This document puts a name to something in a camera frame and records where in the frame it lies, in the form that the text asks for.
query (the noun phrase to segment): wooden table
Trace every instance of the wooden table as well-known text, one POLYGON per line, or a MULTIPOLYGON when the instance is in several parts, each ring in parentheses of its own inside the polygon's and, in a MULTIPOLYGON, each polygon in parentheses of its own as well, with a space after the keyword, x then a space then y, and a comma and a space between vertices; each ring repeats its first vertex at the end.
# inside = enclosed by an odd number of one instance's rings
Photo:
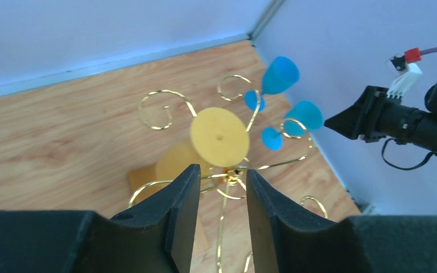
MULTIPOLYGON (((222 100, 216 84, 230 74, 260 82, 263 71, 250 44, 240 42, 0 98, 0 209, 89 209, 112 216, 127 207, 131 196, 127 172, 156 163, 175 139, 188 137, 192 116, 173 97, 166 100, 175 117, 168 130, 152 131, 142 125, 137 103, 145 94, 155 89, 179 91, 197 111, 224 107, 247 123, 252 112, 243 101, 222 100)), ((231 84, 239 92, 247 91, 246 85, 231 84)), ((159 97, 149 99, 147 110, 158 113, 153 122, 163 124, 165 95, 159 97)), ((278 152, 264 148, 261 129, 278 126, 290 108, 283 96, 268 96, 266 101, 267 108, 251 130, 248 158, 253 164, 293 158, 305 148, 305 142, 298 140, 285 141, 278 152)), ((304 195, 319 198, 332 220, 358 214, 319 151, 304 162, 261 174, 293 200, 304 195)), ((238 188, 234 191, 243 194, 238 188)), ((192 272, 215 271, 221 202, 215 192, 200 201, 199 215, 210 247, 194 256, 192 272)), ((306 207, 313 209, 314 203, 306 207)), ((250 249, 246 201, 230 201, 225 270, 239 272, 250 249)))

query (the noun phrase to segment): gold wire rack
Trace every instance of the gold wire rack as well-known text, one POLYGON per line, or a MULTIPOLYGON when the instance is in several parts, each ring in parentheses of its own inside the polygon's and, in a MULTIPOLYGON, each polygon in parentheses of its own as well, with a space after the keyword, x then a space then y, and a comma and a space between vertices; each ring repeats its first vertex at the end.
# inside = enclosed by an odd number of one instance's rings
MULTIPOLYGON (((230 75, 230 76, 225 76, 222 79, 220 79, 220 81, 218 81, 217 84, 217 92, 219 94, 219 96, 226 100, 226 101, 234 101, 236 99, 239 99, 241 97, 243 97, 243 94, 236 94, 233 97, 228 97, 224 94, 224 92, 222 91, 222 84, 223 82, 228 79, 228 78, 239 78, 241 80, 244 80, 245 82, 247 82, 252 90, 254 90, 255 92, 255 96, 257 98, 257 104, 255 106, 254 112, 252 114, 252 117, 249 121, 249 124, 247 125, 246 128, 246 132, 249 132, 250 129, 252 128, 252 125, 255 121, 255 118, 259 112, 260 106, 261 106, 261 94, 259 92, 258 89, 254 88, 253 83, 246 77, 244 76, 240 76, 240 75, 230 75)), ((193 117, 197 117, 197 113, 195 111, 195 109, 193 108, 193 105, 191 103, 191 101, 184 96, 183 94, 176 92, 176 91, 172 91, 172 90, 167 90, 167 89, 159 89, 159 90, 155 90, 150 92, 148 95, 146 95, 141 102, 138 104, 138 113, 141 119, 141 122, 146 125, 147 127, 149 127, 152 130, 156 130, 156 131, 162 131, 162 130, 166 130, 168 128, 170 128, 170 126, 172 126, 173 124, 173 115, 170 111, 170 106, 166 105, 163 107, 164 111, 166 112, 167 115, 167 124, 164 126, 153 126, 150 124, 148 116, 146 111, 144 110, 145 107, 145 102, 153 95, 156 94, 163 94, 163 93, 168 93, 168 94, 172 94, 175 95, 177 97, 179 97, 181 100, 183 100, 185 102, 185 104, 188 106, 188 109, 190 110, 190 113, 192 114, 193 117)), ((261 170, 261 169, 268 169, 268 168, 273 168, 273 167, 277 167, 277 166, 282 166, 285 164, 290 164, 290 163, 295 163, 295 162, 299 162, 302 160, 307 159, 307 157, 310 155, 310 153, 314 150, 314 144, 312 142, 312 138, 310 136, 309 131, 307 130, 307 128, 304 126, 304 124, 302 124, 300 121, 298 121, 297 119, 293 119, 293 118, 285 118, 281 121, 280 125, 279 125, 279 131, 280 133, 288 138, 288 139, 302 139, 302 138, 306 138, 308 141, 308 147, 306 152, 304 152, 303 154, 293 158, 293 159, 289 159, 289 160, 285 160, 282 162, 278 162, 278 163, 274 163, 274 164, 269 164, 269 165, 262 165, 262 166, 252 166, 250 160, 248 158, 244 158, 244 161, 247 163, 246 166, 234 166, 234 167, 230 167, 227 168, 226 171, 224 171, 223 173, 218 173, 218 174, 214 174, 214 175, 206 175, 206 176, 202 176, 200 179, 201 180, 210 180, 212 183, 211 185, 209 185, 208 187, 202 188, 200 190, 200 193, 206 193, 206 192, 210 192, 210 191, 216 191, 218 192, 220 195, 222 195, 223 197, 223 203, 222 203, 222 209, 221 209, 221 214, 220 214, 220 220, 218 222, 218 236, 217 236, 217 248, 216 248, 216 270, 217 273, 223 273, 223 266, 222 266, 222 243, 223 243, 223 237, 224 237, 224 221, 225 221, 225 212, 226 212, 226 206, 227 206, 227 200, 231 199, 231 200, 241 200, 243 198, 246 197, 246 195, 243 196, 232 196, 230 195, 230 189, 231 187, 234 187, 236 185, 240 185, 241 188, 246 191, 246 187, 244 182, 241 179, 241 176, 244 174, 245 171, 250 170, 250 169, 255 169, 255 170, 261 170), (298 126, 300 126, 302 128, 302 130, 305 132, 305 136, 294 136, 294 135, 289 135, 288 133, 285 132, 284 130, 284 124, 286 122, 294 122, 296 123, 298 126), (222 191, 219 186, 217 185, 217 183, 215 183, 214 179, 222 179, 225 182, 225 189, 222 191)), ((144 185, 142 185, 141 187, 139 187, 132 195, 128 207, 132 207, 134 204, 135 199, 139 196, 139 194, 141 192, 143 192, 145 189, 149 188, 149 187, 153 187, 156 185, 162 185, 162 184, 169 184, 173 182, 173 180, 160 180, 160 181, 152 181, 149 183, 146 183, 144 185)), ((316 197, 314 196, 310 196, 310 195, 306 195, 304 197, 301 198, 301 200, 299 201, 299 205, 303 206, 306 200, 312 200, 314 202, 317 203, 317 205, 319 206, 320 210, 323 213, 324 218, 328 218, 328 214, 327 211, 324 207, 324 205, 322 204, 321 201, 319 201, 316 197)), ((253 253, 252 251, 250 251, 246 258, 245 258, 245 264, 244 264, 244 270, 242 271, 243 273, 247 273, 248 269, 249 269, 249 265, 250 265, 250 260, 253 257, 253 253)))

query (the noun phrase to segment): blue cup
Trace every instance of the blue cup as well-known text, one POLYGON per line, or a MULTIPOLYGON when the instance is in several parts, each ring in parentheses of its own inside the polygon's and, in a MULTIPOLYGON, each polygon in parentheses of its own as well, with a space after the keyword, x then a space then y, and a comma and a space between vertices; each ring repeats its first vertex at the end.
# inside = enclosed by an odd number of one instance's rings
MULTIPOLYGON (((293 118, 300 121, 309 131, 314 131, 322 127, 324 118, 321 110, 311 101, 300 101, 284 118, 293 118)), ((284 131, 289 135, 305 135, 306 132, 295 122, 287 121, 284 124, 284 131)))
POLYGON ((289 58, 274 59, 262 77, 262 94, 276 95, 299 81, 299 69, 289 58))

